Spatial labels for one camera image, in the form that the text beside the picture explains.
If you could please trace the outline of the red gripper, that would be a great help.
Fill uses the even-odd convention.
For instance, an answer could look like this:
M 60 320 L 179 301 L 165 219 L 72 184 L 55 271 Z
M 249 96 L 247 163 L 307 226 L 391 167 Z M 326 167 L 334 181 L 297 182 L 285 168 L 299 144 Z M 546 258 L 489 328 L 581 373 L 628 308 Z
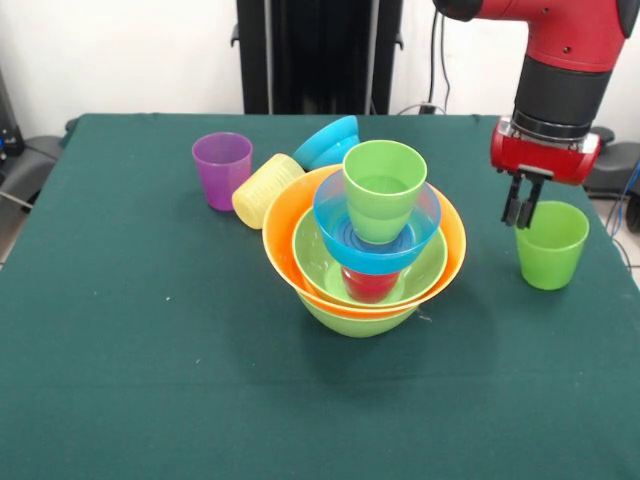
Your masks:
M 507 226 L 528 229 L 545 178 L 567 185 L 581 185 L 591 173 L 600 150 L 601 140 L 595 133 L 588 133 L 577 142 L 549 142 L 518 131 L 510 117 L 500 117 L 492 134 L 490 161 L 496 170 L 512 173 L 501 221 Z M 531 190 L 521 205 L 522 172 L 541 176 L 527 177 Z

